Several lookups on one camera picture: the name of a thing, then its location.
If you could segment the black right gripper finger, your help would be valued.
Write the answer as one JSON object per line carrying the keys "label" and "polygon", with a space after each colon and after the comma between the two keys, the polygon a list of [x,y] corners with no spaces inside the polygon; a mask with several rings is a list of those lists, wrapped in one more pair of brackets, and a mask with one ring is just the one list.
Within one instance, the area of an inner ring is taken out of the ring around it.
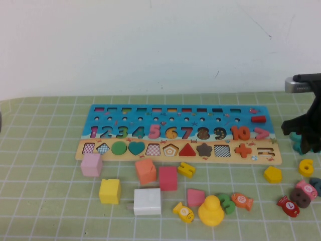
{"label": "black right gripper finger", "polygon": [[314,153],[320,152],[320,138],[310,138],[302,137],[300,144],[301,152],[306,154],[309,151],[313,151]]}

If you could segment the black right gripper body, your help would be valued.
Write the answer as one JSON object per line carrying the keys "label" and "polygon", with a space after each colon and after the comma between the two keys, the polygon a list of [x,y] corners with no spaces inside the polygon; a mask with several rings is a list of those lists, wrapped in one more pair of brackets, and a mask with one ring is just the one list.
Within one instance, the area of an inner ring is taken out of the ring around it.
{"label": "black right gripper body", "polygon": [[320,134],[320,74],[298,74],[286,78],[285,92],[313,92],[315,99],[306,114],[283,122],[281,126],[283,134],[289,135],[291,132]]}

